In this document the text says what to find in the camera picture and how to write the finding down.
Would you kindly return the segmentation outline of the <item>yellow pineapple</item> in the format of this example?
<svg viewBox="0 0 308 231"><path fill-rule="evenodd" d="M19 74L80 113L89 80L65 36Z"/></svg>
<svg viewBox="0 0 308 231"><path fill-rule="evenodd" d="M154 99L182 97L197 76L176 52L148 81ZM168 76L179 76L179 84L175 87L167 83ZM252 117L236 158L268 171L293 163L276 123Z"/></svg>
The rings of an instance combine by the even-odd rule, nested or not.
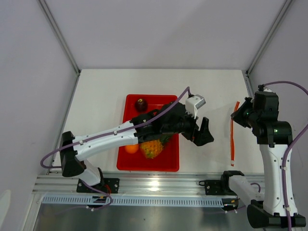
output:
<svg viewBox="0 0 308 231"><path fill-rule="evenodd" d="M140 144L140 151L146 159L154 159L160 155L169 143L172 135L162 135L159 139Z"/></svg>

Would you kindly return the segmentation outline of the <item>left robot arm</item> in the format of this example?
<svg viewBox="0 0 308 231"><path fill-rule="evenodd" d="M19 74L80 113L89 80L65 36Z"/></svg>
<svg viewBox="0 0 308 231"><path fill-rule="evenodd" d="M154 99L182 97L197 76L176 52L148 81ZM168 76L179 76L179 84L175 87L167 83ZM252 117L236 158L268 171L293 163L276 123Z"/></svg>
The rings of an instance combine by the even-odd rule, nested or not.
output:
<svg viewBox="0 0 308 231"><path fill-rule="evenodd" d="M87 160L89 157L113 148L144 144L174 134L181 134L196 146L213 142L208 118L203 117L200 127L196 121L197 117L188 113L185 105L171 102L109 131L83 136L75 136L71 131L64 132L60 142L62 176L78 177L93 192L98 193L104 188L103 173Z"/></svg>

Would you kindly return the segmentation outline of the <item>clear zip top bag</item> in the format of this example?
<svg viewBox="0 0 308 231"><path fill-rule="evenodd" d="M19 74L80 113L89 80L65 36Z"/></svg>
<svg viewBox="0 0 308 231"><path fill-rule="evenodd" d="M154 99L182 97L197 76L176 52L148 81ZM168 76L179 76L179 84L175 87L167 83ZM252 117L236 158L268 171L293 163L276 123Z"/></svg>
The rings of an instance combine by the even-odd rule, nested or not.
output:
<svg viewBox="0 0 308 231"><path fill-rule="evenodd" d="M234 121L230 121L230 165L231 167L235 164L235 141L234 141Z"/></svg>

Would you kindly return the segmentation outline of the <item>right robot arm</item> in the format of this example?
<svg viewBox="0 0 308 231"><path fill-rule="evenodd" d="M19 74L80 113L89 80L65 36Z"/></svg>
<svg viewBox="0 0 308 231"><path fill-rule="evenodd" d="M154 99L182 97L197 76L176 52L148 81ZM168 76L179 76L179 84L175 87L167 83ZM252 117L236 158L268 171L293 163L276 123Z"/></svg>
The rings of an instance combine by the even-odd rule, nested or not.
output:
<svg viewBox="0 0 308 231"><path fill-rule="evenodd" d="M306 218L298 213L292 199L292 181L288 154L293 141L288 122L279 121L279 97L272 92L257 92L247 97L242 106L232 113L232 120L252 129L262 155L265 192L254 190L240 171L224 171L220 190L235 193L246 206L251 227L292 228L305 227Z"/></svg>

